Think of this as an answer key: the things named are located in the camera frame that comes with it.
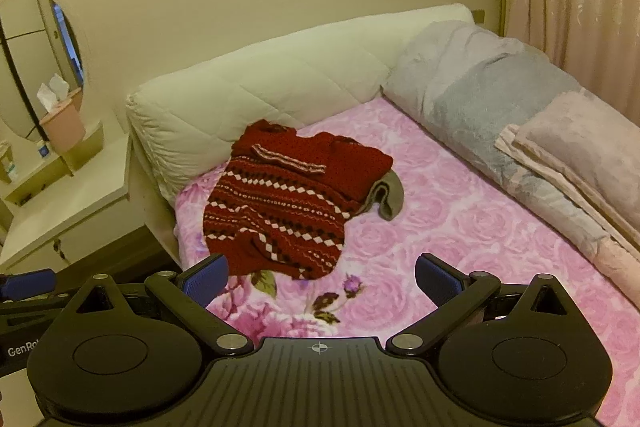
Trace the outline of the red patterned knit sweater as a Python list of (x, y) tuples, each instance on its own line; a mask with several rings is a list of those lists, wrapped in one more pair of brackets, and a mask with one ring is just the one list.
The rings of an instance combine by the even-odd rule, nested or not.
[(231, 147), (203, 213), (205, 244), (232, 275), (318, 280), (337, 265), (347, 221), (393, 158), (344, 135), (300, 136), (260, 120)]

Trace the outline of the white vanity dresser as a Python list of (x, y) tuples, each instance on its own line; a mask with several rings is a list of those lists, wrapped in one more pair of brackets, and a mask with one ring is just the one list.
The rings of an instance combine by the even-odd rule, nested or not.
[(73, 176), (64, 176), (17, 210), (1, 254), (6, 273), (27, 255), (128, 194), (130, 135), (108, 143)]

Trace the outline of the olive green garment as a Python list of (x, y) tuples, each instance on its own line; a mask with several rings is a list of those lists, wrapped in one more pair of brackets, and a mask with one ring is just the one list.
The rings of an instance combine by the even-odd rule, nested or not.
[(378, 206), (378, 215), (385, 221), (394, 220), (404, 207), (405, 191), (401, 179), (393, 169), (372, 184), (370, 191), (358, 210), (358, 215)]

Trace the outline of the pink tissue box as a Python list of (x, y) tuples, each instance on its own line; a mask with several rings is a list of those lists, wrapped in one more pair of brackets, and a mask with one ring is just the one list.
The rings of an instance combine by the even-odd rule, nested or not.
[(58, 155), (69, 152), (84, 139), (86, 128), (80, 117), (83, 97), (84, 90), (72, 89), (58, 74), (40, 84), (37, 100), (46, 115), (39, 124)]

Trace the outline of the white quilted headboard cushion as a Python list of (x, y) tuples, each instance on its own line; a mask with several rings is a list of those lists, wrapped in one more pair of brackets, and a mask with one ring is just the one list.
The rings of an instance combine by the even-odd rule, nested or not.
[(149, 80), (127, 96), (126, 113), (160, 195), (175, 202), (249, 124), (300, 129), (367, 103), (426, 26), (472, 19), (448, 4), (295, 31)]

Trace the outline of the folded pink beige blanket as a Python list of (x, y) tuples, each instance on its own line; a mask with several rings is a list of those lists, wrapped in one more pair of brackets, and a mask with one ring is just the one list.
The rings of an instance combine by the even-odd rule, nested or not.
[(628, 251), (639, 250), (639, 127), (586, 91), (558, 95), (495, 147), (542, 176)]

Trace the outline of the grey pink folded duvet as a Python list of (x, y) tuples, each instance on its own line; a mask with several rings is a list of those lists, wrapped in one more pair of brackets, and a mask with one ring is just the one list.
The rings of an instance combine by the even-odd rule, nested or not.
[(633, 303), (639, 300), (639, 251), (628, 251), (558, 188), (495, 147), (504, 127), (525, 124), (558, 95), (590, 93), (571, 75), (521, 41), (446, 20), (428, 25), (409, 43), (383, 91), (560, 232)]

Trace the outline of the oval vanity mirror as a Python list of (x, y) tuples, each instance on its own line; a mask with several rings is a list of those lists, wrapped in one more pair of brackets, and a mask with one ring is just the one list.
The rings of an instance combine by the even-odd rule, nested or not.
[(61, 5), (54, 0), (1, 2), (1, 119), (18, 136), (42, 138), (39, 121), (47, 109), (37, 98), (55, 77), (81, 95), (85, 73), (77, 39)]

